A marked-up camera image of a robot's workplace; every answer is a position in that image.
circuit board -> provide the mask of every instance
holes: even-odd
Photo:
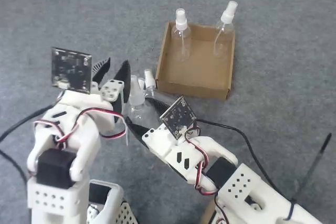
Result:
[[[196,115],[182,96],[160,116],[160,119],[174,137],[179,139],[182,136],[181,130],[189,128],[196,120]]]
[[[51,81],[54,87],[90,94],[91,55],[52,47],[51,65]]]

white plastic bracket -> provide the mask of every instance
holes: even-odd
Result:
[[[115,102],[121,94],[123,102],[124,82],[119,80],[109,80],[100,89],[101,97],[109,102]]]

spray nozzle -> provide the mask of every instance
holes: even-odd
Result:
[[[184,31],[188,27],[187,18],[185,16],[185,10],[179,8],[176,10],[176,28],[180,31]]]
[[[144,70],[144,74],[145,74],[146,88],[149,88],[151,86],[156,87],[155,78],[153,77],[152,70],[150,68],[147,68]]]
[[[238,6],[238,4],[235,1],[230,1],[227,4],[226,9],[225,9],[225,11],[223,12],[223,14],[221,16],[221,21],[224,24],[230,24],[230,23],[232,23],[232,20],[235,17],[235,12],[236,12],[237,6]]]

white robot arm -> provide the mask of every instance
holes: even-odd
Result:
[[[168,115],[168,119],[172,120],[172,125],[184,121],[183,115],[189,113],[186,108],[188,106],[176,106],[176,104],[169,108],[172,113]],[[234,154],[211,137],[187,138],[184,133],[189,130],[185,124],[181,124],[180,128],[176,126],[176,129],[180,129],[180,137],[174,137],[178,131],[168,129],[167,116],[161,118],[165,123],[157,129],[149,130],[132,124],[129,119],[127,122],[138,140],[188,184],[195,185],[195,189],[203,195],[216,195],[218,206],[212,222],[209,223],[321,224],[296,204],[292,209],[290,220],[286,220],[292,206],[291,202],[265,183],[248,166],[239,165]],[[218,160],[206,173],[202,173],[199,167],[208,162],[209,156],[215,156]],[[223,209],[229,223],[225,221]]]
[[[56,64],[62,73],[76,71],[76,76],[91,71],[86,54],[53,48],[52,55],[57,56]],[[127,134],[125,129],[107,135],[117,120],[124,122],[121,113],[129,96],[130,66],[125,61],[115,78],[99,88],[109,64],[109,60],[104,61],[93,69],[96,75],[92,81],[89,75],[89,87],[87,80],[79,86],[78,79],[73,79],[73,85],[71,75],[67,75],[66,82],[55,77],[57,86],[67,90],[42,119],[34,122],[35,145],[27,159],[32,224],[121,223],[121,207],[129,209],[120,186],[90,181],[88,173],[101,146],[100,136],[117,138]],[[72,87],[83,92],[72,91]],[[127,213],[133,219],[130,223],[137,223],[130,209]]]

gray floor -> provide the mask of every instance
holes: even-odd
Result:
[[[215,23],[229,0],[0,0],[0,132],[47,105],[50,46],[112,58],[113,77],[155,69],[164,25],[184,7],[191,22]],[[323,139],[336,134],[336,0],[236,0],[233,89],[223,101],[189,98],[199,117],[241,128],[280,189],[295,192]],[[259,173],[242,138],[204,125],[203,133]],[[336,219],[336,138],[299,202],[323,223]],[[34,144],[27,123],[0,148],[22,167]],[[211,200],[196,193],[132,138],[103,141],[91,177],[120,184],[145,223],[197,223]],[[17,172],[0,159],[0,222],[26,223]]]

